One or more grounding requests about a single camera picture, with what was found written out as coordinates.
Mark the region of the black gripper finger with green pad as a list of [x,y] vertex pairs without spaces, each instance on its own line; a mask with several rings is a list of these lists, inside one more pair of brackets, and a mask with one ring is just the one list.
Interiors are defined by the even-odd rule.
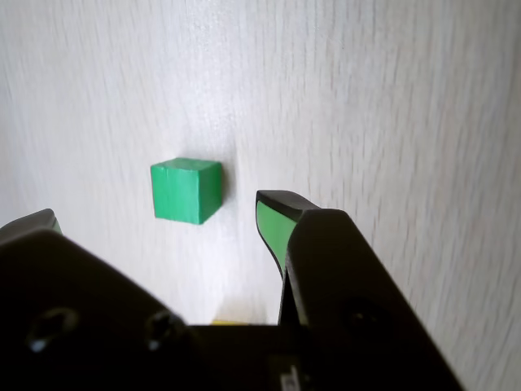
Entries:
[[309,334],[320,390],[458,390],[461,385],[348,214],[292,191],[256,193],[257,230],[283,276],[281,320]]
[[52,230],[59,234],[62,233],[59,221],[52,209],[43,209],[7,223],[0,231],[1,244],[39,230]]

